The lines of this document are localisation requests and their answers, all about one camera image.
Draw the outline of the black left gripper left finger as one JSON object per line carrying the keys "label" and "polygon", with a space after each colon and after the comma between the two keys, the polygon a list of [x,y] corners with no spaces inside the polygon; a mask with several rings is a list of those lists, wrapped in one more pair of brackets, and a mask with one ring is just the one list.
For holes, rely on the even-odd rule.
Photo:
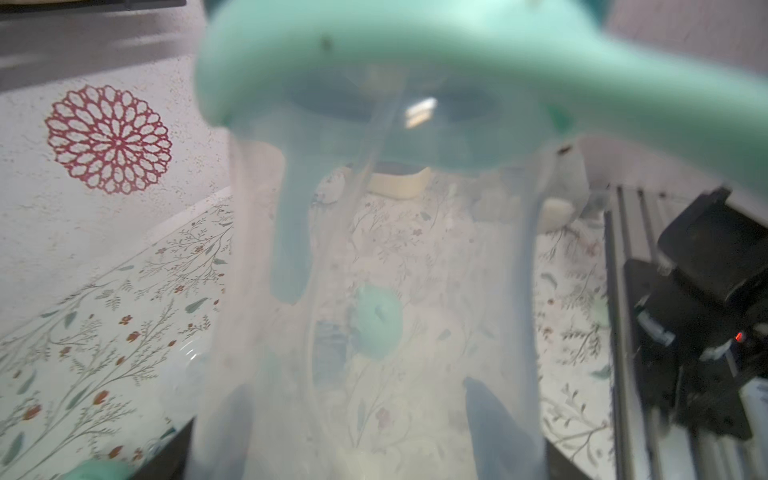
{"label": "black left gripper left finger", "polygon": [[180,428],[170,427],[150,450],[149,459],[130,480],[182,480],[191,448],[195,418]]}

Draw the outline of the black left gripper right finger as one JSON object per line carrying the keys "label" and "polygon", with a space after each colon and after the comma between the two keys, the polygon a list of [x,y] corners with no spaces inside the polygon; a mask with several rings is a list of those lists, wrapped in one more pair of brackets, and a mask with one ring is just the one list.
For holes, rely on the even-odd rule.
{"label": "black left gripper right finger", "polygon": [[541,450],[481,381],[467,377],[466,415],[479,479],[585,479],[550,441]]}

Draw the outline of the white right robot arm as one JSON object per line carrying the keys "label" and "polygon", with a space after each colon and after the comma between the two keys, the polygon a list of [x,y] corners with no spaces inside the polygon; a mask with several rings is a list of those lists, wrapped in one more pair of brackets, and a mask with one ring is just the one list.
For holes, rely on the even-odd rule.
{"label": "white right robot arm", "polygon": [[619,479],[767,475],[767,228],[729,195],[607,195]]}

